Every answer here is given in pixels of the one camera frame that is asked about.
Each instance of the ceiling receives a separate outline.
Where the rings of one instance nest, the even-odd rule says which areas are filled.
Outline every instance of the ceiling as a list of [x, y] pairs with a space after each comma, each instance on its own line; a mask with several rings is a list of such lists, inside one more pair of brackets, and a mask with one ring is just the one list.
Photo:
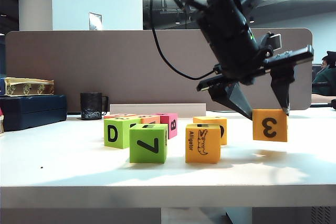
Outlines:
[[19, 29], [18, 0], [0, 0], [0, 33]]
[[[143, 20], [144, 29], [150, 29], [149, 24], [149, 0], [143, 0]], [[176, 10], [176, 5], [172, 0], [153, 1], [153, 19], [157, 29], [197, 29], [195, 23], [195, 13], [186, 17], [181, 10]], [[261, 23], [275, 22], [288, 18], [315, 15], [325, 12], [336, 11], [336, 0], [267, 0], [259, 4], [249, 16], [253, 16], [256, 21], [253, 26]]]
[[[197, 28], [195, 13], [186, 16], [178, 10], [172, 0], [154, 0], [153, 17], [156, 28]], [[263, 1], [254, 9], [253, 15], [256, 24], [272, 22], [279, 19], [299, 17], [302, 15], [314, 15], [322, 12], [336, 11], [336, 1]], [[179, 13], [181, 24], [175, 23]], [[149, 0], [143, 0], [143, 27], [149, 29]], [[0, 33], [19, 29], [18, 0], [0, 0]]]

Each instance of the green cube with number 7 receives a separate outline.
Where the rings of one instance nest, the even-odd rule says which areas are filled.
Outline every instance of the green cube with number 7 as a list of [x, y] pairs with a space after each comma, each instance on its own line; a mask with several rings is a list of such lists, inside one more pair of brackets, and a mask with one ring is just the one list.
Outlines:
[[137, 124], [130, 128], [130, 163], [164, 163], [167, 124]]

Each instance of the toy block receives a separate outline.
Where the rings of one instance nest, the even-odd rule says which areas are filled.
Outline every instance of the toy block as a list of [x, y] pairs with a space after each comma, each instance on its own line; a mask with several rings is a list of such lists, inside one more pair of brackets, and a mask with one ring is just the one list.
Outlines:
[[283, 110], [253, 110], [253, 140], [287, 142], [287, 118]]
[[140, 118], [142, 124], [160, 123], [159, 115], [136, 115], [135, 118]]
[[167, 124], [137, 124], [130, 128], [130, 163], [164, 163]]
[[227, 144], [227, 119], [221, 116], [194, 116], [193, 123], [214, 123], [220, 127], [221, 145]]
[[188, 124], [185, 129], [186, 163], [218, 163], [220, 139], [218, 124]]
[[160, 116], [160, 123], [168, 124], [168, 139], [177, 135], [177, 113], [156, 113]]
[[136, 114], [110, 114], [110, 115], [105, 115], [104, 119], [106, 118], [127, 118], [130, 116], [135, 116]]
[[119, 149], [130, 146], [130, 127], [140, 123], [140, 118], [104, 119], [104, 145]]

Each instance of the green block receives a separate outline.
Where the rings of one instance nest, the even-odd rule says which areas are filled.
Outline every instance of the green block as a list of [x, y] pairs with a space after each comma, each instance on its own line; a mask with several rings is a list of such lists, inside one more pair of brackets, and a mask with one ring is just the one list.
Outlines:
[[130, 163], [164, 163], [167, 124], [137, 124], [130, 128]]
[[104, 145], [119, 149], [130, 147], [130, 127], [141, 123], [140, 118], [104, 119]]

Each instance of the person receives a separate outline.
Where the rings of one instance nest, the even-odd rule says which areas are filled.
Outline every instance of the person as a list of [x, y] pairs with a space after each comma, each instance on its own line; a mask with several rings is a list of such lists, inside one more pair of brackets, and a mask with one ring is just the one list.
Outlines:
[[327, 51], [327, 54], [322, 58], [323, 68], [316, 74], [313, 83], [326, 82], [328, 85], [312, 85], [312, 102], [330, 103], [332, 99], [336, 98], [336, 52]]

